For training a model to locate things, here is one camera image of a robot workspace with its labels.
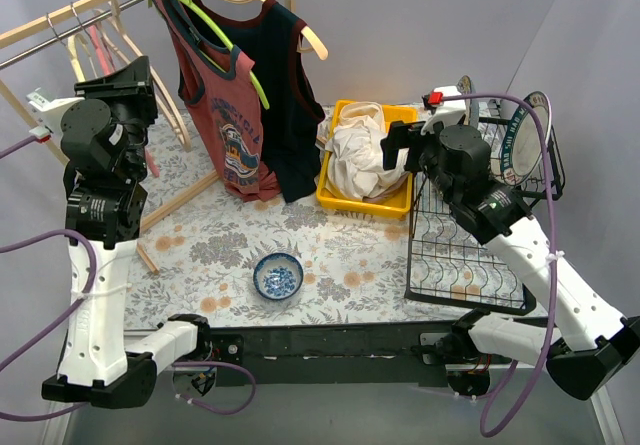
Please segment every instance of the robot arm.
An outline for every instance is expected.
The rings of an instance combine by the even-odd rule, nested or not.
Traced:
[[[75,90],[78,97],[49,104],[30,96],[47,126],[60,123],[61,148],[70,160],[66,228],[89,239],[98,268],[93,288],[69,319],[62,361],[57,374],[43,383],[42,397],[104,408],[142,406],[158,373],[182,356],[206,356],[208,325],[203,317],[177,315],[125,348],[127,277],[147,197],[140,185],[146,177],[144,146],[157,117],[148,59],[76,84]],[[82,295],[89,262],[74,241],[69,255],[74,302]]]
[[[423,172],[449,204],[453,219],[504,261],[548,309],[549,259],[557,260],[558,293],[553,345],[547,371],[560,388],[588,399],[640,348],[640,318],[625,318],[605,302],[562,257],[550,257],[549,242],[529,207],[511,187],[490,176],[491,149],[473,127],[459,120],[391,124],[381,143],[385,168],[409,148],[406,169]],[[433,347],[439,355],[473,359],[499,354],[534,365],[545,330],[476,309]]]

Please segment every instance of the wire dish rack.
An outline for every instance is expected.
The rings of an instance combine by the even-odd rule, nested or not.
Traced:
[[[491,112],[496,115],[497,108],[494,106]],[[500,118],[480,117],[478,130],[491,144],[492,161],[499,160],[508,123]],[[557,200],[562,196],[565,175],[553,127],[548,150],[553,198]],[[414,180],[405,298],[520,316],[533,311],[535,297],[504,262],[455,223],[449,215],[449,206],[426,175],[416,174]],[[542,163],[516,190],[530,206],[545,199]]]

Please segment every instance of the floral tablecloth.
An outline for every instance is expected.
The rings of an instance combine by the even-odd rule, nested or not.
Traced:
[[[326,112],[321,129],[330,123],[332,109]],[[149,130],[161,175],[143,183],[146,213],[212,170],[188,115],[185,120],[193,140],[189,153],[164,118]],[[288,205],[281,197],[243,203],[218,181],[140,238],[160,273],[134,260],[125,327],[155,328],[174,313],[198,313],[216,327],[439,320],[466,313],[403,298],[407,236],[408,219],[325,210],[315,196]],[[252,282],[255,265],[272,252],[290,253],[304,267],[301,290],[282,302],[262,298]]]

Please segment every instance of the blue and white bowl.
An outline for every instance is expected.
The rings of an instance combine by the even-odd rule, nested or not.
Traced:
[[[258,293],[269,300],[284,300],[300,290],[302,265],[286,253],[264,257],[253,271],[253,284]]]

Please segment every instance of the yellow plastic basket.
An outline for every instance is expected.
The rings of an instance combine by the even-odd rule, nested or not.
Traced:
[[[353,100],[338,100],[335,110],[333,111],[333,121],[329,136],[333,135],[333,129],[338,124],[338,117],[342,107],[354,103]],[[392,105],[383,105],[384,120],[389,130],[391,122],[403,120],[405,122],[415,122],[418,120],[418,111],[411,107],[396,107]],[[381,203],[365,203],[349,200],[344,197],[336,197],[326,189],[327,169],[329,168],[330,152],[324,154],[324,162],[322,163],[322,171],[320,172],[320,181],[316,190],[316,198],[320,205],[324,208],[332,208],[335,210],[347,210],[349,212],[370,213],[371,215],[379,215],[388,218],[404,218],[411,208],[411,193],[413,190],[413,175],[409,175],[404,184],[391,198]]]

